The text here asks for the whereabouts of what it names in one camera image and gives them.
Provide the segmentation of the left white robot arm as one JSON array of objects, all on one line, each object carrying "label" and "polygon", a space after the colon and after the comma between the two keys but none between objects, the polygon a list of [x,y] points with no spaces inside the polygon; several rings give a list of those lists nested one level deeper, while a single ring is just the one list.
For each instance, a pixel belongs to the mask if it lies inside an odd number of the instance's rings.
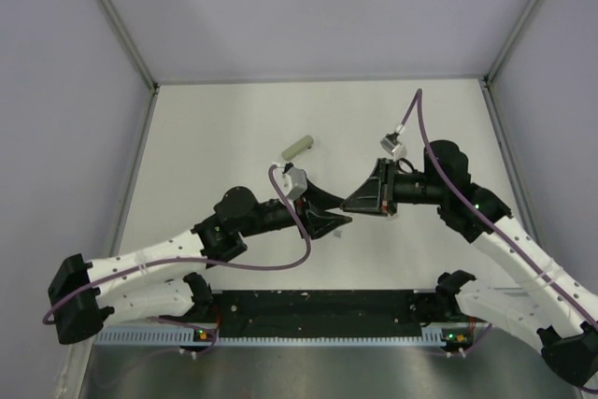
[{"label": "left white robot arm", "polygon": [[[48,287],[50,310],[42,322],[54,326],[60,344],[71,345],[124,321],[198,319],[211,302],[201,271],[294,269],[309,258],[313,241],[351,223],[337,213],[341,202],[313,185],[296,200],[280,196],[266,202],[247,187],[233,187],[211,216],[162,243],[105,259],[80,254],[64,259]],[[245,238],[291,227],[306,244],[298,260],[276,267],[236,261],[247,249]]]}]

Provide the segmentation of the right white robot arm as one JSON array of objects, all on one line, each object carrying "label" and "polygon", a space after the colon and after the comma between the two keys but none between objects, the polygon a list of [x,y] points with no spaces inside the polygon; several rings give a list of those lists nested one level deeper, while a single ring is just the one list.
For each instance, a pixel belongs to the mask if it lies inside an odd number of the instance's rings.
[{"label": "right white robot arm", "polygon": [[527,297],[499,293],[463,271],[442,275],[437,292],[463,314],[525,342],[559,378],[584,389],[597,373],[596,294],[546,254],[496,194],[472,181],[457,144],[432,142],[423,170],[408,174],[397,162],[377,160],[341,208],[388,217],[401,204],[434,205],[449,229],[501,266]]}]

